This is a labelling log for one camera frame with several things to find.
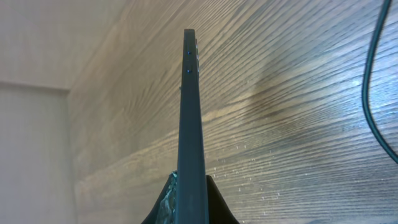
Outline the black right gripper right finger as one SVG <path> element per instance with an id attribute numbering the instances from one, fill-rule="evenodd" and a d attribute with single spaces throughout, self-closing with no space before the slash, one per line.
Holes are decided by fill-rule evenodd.
<path id="1" fill-rule="evenodd" d="M 206 186 L 209 224 L 239 224 L 210 175 L 206 175 Z"/>

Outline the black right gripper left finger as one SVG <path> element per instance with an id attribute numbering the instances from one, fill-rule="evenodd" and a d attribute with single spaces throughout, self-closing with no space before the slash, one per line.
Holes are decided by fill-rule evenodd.
<path id="1" fill-rule="evenodd" d="M 155 205 L 142 224 L 174 224 L 177 194 L 177 172 L 173 171 L 166 181 Z"/>

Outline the blue Galaxy smartphone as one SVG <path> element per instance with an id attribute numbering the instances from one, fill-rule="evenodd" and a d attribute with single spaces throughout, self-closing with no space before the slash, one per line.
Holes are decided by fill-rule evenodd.
<path id="1" fill-rule="evenodd" d="M 180 94 L 175 222 L 208 223 L 198 50 L 193 29 L 184 30 Z"/>

